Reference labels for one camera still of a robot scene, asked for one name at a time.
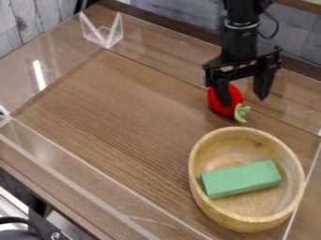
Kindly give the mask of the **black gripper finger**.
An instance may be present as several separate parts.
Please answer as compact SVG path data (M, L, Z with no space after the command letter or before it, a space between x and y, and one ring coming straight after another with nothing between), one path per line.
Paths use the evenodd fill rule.
M214 80L214 91L221 101L222 107L228 109L232 106L232 94L230 82L225 78L218 77Z
M258 72L253 76L253 92L264 100L272 90L272 84L277 71L277 63L272 56L257 61Z

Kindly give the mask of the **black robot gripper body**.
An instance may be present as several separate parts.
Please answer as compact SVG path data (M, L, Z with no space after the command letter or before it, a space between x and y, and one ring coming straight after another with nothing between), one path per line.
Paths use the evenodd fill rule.
M222 55L218 55L202 66L205 70L205 85L207 87L214 86L214 80L218 77L225 78L229 82L253 77L258 72L257 61L269 56L273 57L277 63L278 71L281 68L281 51L280 46L264 47L254 57L245 60L228 60Z

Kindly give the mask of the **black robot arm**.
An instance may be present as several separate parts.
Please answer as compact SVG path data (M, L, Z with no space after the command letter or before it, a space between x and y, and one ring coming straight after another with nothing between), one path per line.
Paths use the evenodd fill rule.
M221 54L203 64L205 85L212 87L224 108L232 106L232 82L253 77L253 92L264 100L272 90L276 72L281 68L281 47L261 47L258 38L273 39L274 32L265 36L258 27L260 16L268 13L273 0L222 0L226 16L221 31Z

